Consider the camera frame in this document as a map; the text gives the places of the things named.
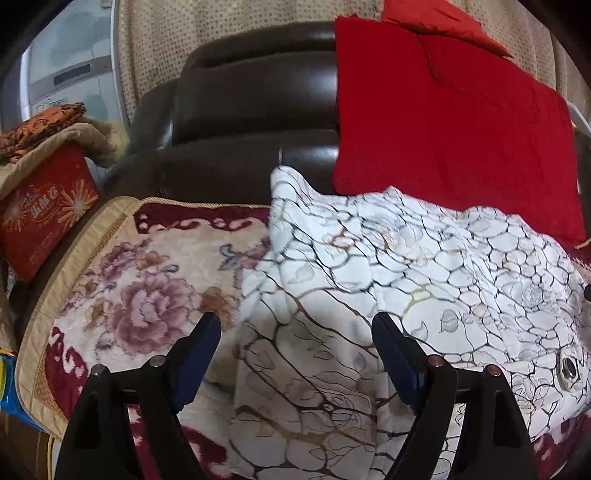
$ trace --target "yellow cable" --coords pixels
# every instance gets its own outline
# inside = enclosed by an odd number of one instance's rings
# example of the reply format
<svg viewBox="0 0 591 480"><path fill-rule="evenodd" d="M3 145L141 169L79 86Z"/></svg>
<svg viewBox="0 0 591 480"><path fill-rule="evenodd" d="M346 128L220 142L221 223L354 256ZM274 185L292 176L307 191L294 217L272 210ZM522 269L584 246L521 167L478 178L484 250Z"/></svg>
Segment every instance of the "yellow cable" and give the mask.
<svg viewBox="0 0 591 480"><path fill-rule="evenodd" d="M49 437L47 441L47 480L53 480L51 476L52 468L51 468L51 454L53 453L53 443L55 442L54 437Z"/></svg>
<svg viewBox="0 0 591 480"><path fill-rule="evenodd" d="M0 356L0 400L4 398L6 388L6 375L7 375L7 368L4 365L4 358Z"/></svg>

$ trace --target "brown leather sofa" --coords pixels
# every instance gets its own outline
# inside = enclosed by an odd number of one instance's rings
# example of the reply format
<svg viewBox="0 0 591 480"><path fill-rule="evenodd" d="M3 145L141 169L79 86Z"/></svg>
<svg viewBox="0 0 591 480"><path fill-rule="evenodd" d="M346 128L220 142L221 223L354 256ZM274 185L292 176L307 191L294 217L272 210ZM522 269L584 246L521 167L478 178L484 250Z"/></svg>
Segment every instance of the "brown leather sofa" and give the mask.
<svg viewBox="0 0 591 480"><path fill-rule="evenodd" d="M72 240L113 197L268 204L269 175L280 164L296 168L319 192L334 193L336 99L331 22L252 31L194 51L179 79L142 98L130 127L128 154L98 185L98 205L60 242L29 285L15 287L11 307L19 338ZM583 211L591 222L591 139L578 135L575 143ZM579 478L586 471L583 465L591 465L587 443L560 478Z"/></svg>

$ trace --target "blue gripper pad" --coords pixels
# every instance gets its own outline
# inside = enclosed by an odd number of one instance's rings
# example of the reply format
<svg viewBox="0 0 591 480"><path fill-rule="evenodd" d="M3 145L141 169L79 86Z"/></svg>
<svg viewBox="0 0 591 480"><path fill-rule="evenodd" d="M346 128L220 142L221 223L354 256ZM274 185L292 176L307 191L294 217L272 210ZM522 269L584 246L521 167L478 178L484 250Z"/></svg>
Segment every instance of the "blue gripper pad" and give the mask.
<svg viewBox="0 0 591 480"><path fill-rule="evenodd" d="M189 338L191 346L178 366L173 383L172 407L179 412L195 399L209 363L222 336L222 324L217 315L206 313Z"/></svg>
<svg viewBox="0 0 591 480"><path fill-rule="evenodd" d="M396 388L400 400L408 405L413 412L419 413L423 407L423 387L426 382L426 372L418 372L413 366L413 360L408 355L408 349L401 342L413 341L405 338L398 330L388 314L378 314L372 322L372 339L384 363L384 369Z"/></svg>

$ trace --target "metal screw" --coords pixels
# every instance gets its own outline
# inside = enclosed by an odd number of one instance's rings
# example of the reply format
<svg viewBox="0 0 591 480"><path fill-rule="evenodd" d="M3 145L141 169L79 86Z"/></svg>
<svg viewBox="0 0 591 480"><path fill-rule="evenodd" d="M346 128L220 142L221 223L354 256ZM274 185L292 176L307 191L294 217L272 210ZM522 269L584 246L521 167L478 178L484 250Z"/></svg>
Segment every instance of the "metal screw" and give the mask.
<svg viewBox="0 0 591 480"><path fill-rule="evenodd" d="M164 355L154 355L151 359L150 359L150 366L154 367L154 368L158 368L161 367L165 364L166 362L166 357Z"/></svg>
<svg viewBox="0 0 591 480"><path fill-rule="evenodd" d="M503 370L501 370L496 365L487 365L486 371L489 372L489 374L491 374L493 377L498 377L503 373Z"/></svg>
<svg viewBox="0 0 591 480"><path fill-rule="evenodd" d="M107 369L107 367L105 367L103 364L96 364L96 365L93 365L92 368L90 369L90 374L98 377L106 369Z"/></svg>
<svg viewBox="0 0 591 480"><path fill-rule="evenodd" d="M427 362L429 362L429 365L432 367L442 367L445 365L445 360L441 355L429 355L427 357Z"/></svg>
<svg viewBox="0 0 591 480"><path fill-rule="evenodd" d="M570 358L562 360L562 374L565 378L573 379L577 376L577 366Z"/></svg>

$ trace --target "beige polka dot curtain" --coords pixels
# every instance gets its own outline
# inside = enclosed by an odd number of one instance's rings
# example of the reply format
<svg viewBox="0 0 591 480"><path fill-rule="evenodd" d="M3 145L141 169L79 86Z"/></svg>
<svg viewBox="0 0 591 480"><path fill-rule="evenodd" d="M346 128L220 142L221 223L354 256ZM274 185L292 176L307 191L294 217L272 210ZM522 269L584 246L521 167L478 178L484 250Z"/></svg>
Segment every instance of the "beige polka dot curtain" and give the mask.
<svg viewBox="0 0 591 480"><path fill-rule="evenodd" d="M591 92L556 38L517 0L450 0L505 45L514 62L591 117ZM383 0L120 0L119 66L130 118L152 88L179 77L205 42L291 22L339 15L380 17Z"/></svg>

